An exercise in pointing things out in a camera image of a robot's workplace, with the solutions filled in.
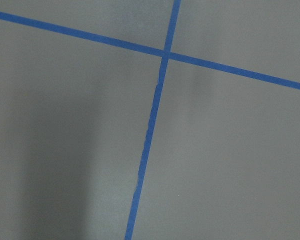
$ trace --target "concrete floor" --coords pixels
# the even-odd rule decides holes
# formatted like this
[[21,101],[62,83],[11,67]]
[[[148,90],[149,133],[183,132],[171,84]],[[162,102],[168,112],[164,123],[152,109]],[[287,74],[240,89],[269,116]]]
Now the concrete floor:
[[[0,1],[163,49],[173,0]],[[183,0],[172,52],[300,83],[300,1]],[[0,240],[123,240],[161,57],[0,20]],[[170,60],[133,240],[300,240],[300,90]]]

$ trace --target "horizontal blue line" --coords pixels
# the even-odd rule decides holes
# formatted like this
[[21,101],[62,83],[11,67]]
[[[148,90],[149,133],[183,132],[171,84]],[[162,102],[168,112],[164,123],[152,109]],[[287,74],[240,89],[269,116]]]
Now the horizontal blue line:
[[81,30],[77,30],[65,26],[60,26],[52,23],[47,23],[44,21],[34,20],[27,17],[17,16],[17,15],[13,15],[1,11],[0,11],[0,20],[5,20],[16,24],[22,24],[22,25],[26,25],[38,29],[48,30],[59,34],[69,35],[76,38],[86,39],[98,43],[103,43],[111,46],[116,46],[124,49],[145,53],[145,54],[151,54],[158,57],[162,57],[164,53],[164,51],[161,49],[144,46],[144,45],[140,45],[128,41],[123,41],[108,36],[102,36],[87,31],[81,31]]
[[[22,25],[26,25],[38,29],[48,30],[55,33],[69,35],[80,39],[86,39],[93,42],[98,42],[98,43],[103,43],[111,46],[116,46],[119,48],[129,49],[129,50],[150,54],[158,57],[162,57],[167,53],[165,50],[157,49],[154,47],[144,46],[144,45],[119,40],[108,36],[102,36],[91,32],[81,31],[81,30],[60,26],[52,23],[47,23],[44,21],[39,21],[31,18],[22,17],[22,16],[17,16],[17,15],[13,15],[1,11],[0,11],[0,20],[22,24]],[[234,66],[224,65],[213,61],[207,61],[204,59],[195,58],[192,56],[187,56],[187,55],[178,54],[174,52],[169,53],[169,58],[183,63],[197,65],[209,69],[215,69],[226,73],[231,73],[239,76],[244,76],[247,78],[257,79],[268,83],[273,83],[273,84],[300,90],[300,82],[296,82],[296,81],[291,81],[291,80],[287,80],[275,76],[270,76],[270,75],[266,75],[266,74],[262,74],[250,70],[245,70]]]
[[169,58],[172,60],[176,60],[176,61],[187,63],[187,64],[197,65],[197,66],[201,66],[201,67],[205,67],[205,68],[209,68],[209,69],[215,69],[215,70],[219,70],[219,71],[230,73],[230,74],[235,74],[235,75],[239,75],[239,76],[243,76],[243,77],[247,77],[247,78],[251,78],[251,79],[257,79],[257,80],[265,81],[268,83],[278,84],[278,85],[282,85],[282,86],[286,86],[289,88],[300,90],[300,82],[291,81],[291,80],[283,79],[280,77],[270,76],[270,75],[258,73],[255,71],[245,70],[242,68],[228,66],[228,65],[221,64],[221,63],[207,61],[207,60],[195,58],[192,56],[186,56],[186,55],[182,55],[182,54],[178,54],[178,53],[174,53],[174,52],[170,53]]

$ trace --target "floor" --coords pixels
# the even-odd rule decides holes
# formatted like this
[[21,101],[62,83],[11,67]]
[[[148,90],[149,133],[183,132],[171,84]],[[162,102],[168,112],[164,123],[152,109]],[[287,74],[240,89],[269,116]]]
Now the floor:
[[0,240],[300,240],[300,1],[0,1]]

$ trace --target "vertical blue line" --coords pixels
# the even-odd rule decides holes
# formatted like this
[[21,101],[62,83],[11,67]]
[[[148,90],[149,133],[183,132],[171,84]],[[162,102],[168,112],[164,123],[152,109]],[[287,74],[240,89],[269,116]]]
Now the vertical blue line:
[[135,188],[135,191],[133,194],[133,198],[132,198],[131,209],[130,209],[130,214],[129,214],[129,218],[128,218],[128,222],[127,222],[127,226],[126,226],[124,240],[131,240],[133,232],[134,232],[142,186],[144,183],[144,178],[145,178],[145,173],[146,173],[146,168],[147,168],[147,163],[148,163],[148,157],[149,157],[149,152],[150,152],[150,148],[151,148],[152,137],[153,137],[154,130],[155,130],[156,119],[157,119],[157,114],[158,114],[159,104],[160,104],[160,99],[161,99],[161,93],[163,90],[164,81],[165,81],[165,77],[166,77],[169,55],[171,52],[172,42],[174,39],[180,4],[181,4],[181,0],[174,0],[174,2],[173,2],[172,12],[171,12],[171,16],[170,16],[170,22],[169,22],[169,26],[168,26],[168,30],[167,30],[167,34],[166,34],[166,38],[165,38],[164,53],[163,53],[163,56],[161,59],[161,64],[160,64],[160,69],[159,69],[158,83],[157,83],[157,85],[155,87],[155,91],[154,91],[152,108],[151,108],[149,122],[148,122],[148,129],[146,131],[143,151],[142,151],[142,155],[141,155],[141,161],[140,161],[140,166],[139,166],[139,171],[138,171],[138,182],[137,182],[137,185],[136,185],[136,188]]

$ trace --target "blue painted line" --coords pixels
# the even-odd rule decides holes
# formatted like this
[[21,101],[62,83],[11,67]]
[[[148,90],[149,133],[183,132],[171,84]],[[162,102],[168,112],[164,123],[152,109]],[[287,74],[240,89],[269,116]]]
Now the blue painted line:
[[127,222],[127,226],[126,226],[124,240],[131,240],[132,236],[133,236],[133,232],[134,232],[142,186],[143,186],[144,179],[145,179],[146,168],[147,168],[147,163],[148,163],[148,158],[149,158],[149,152],[150,152],[150,148],[151,148],[152,137],[154,135],[156,119],[157,119],[157,114],[158,114],[158,110],[159,110],[161,94],[162,94],[162,90],[164,87],[164,82],[165,82],[165,77],[166,77],[166,72],[167,72],[167,67],[168,67],[168,62],[169,62],[169,54],[170,54],[172,42],[174,39],[180,4],[181,4],[181,0],[174,0],[174,2],[173,2],[169,26],[168,26],[168,30],[167,30],[167,34],[166,34],[166,38],[165,38],[165,43],[164,43],[165,53],[161,59],[158,83],[157,83],[157,85],[155,87],[155,91],[154,91],[152,108],[151,108],[149,122],[148,122],[148,129],[146,131],[143,151],[142,151],[142,155],[141,155],[141,161],[140,161],[140,165],[139,165],[138,181],[137,181],[137,185],[136,185],[136,188],[135,188],[135,191],[133,194],[133,198],[132,198],[131,209],[130,209],[130,214],[129,214],[129,218],[128,218],[128,222]]
[[140,45],[128,41],[123,41],[108,36],[102,36],[87,31],[81,31],[70,27],[60,26],[60,25],[56,25],[44,21],[39,21],[27,17],[17,16],[17,15],[13,15],[1,11],[0,11],[0,20],[5,20],[16,24],[22,24],[22,25],[26,25],[38,29],[48,30],[59,34],[64,34],[64,35],[68,35],[80,39],[86,39],[93,42],[98,42],[98,43],[103,43],[111,46],[116,46],[119,48],[129,49],[129,50],[133,50],[145,54],[151,54],[158,57],[162,57],[164,54],[164,51],[161,49],[144,46],[144,45]]
[[247,78],[251,78],[251,79],[257,79],[257,80],[265,81],[268,83],[278,84],[281,86],[286,86],[289,88],[300,90],[300,82],[291,81],[291,80],[283,79],[280,77],[270,76],[270,75],[258,73],[255,71],[249,71],[249,70],[245,70],[242,68],[228,66],[228,65],[221,64],[221,63],[207,61],[207,60],[195,58],[192,56],[186,56],[186,55],[182,55],[182,54],[178,54],[178,53],[174,53],[174,52],[170,53],[169,58],[172,60],[183,62],[183,63],[197,65],[197,66],[201,66],[201,67],[205,67],[205,68],[209,68],[209,69],[215,69],[215,70],[219,70],[219,71],[230,73],[230,74],[235,74],[235,75],[239,75],[239,76],[243,76],[243,77],[247,77]]

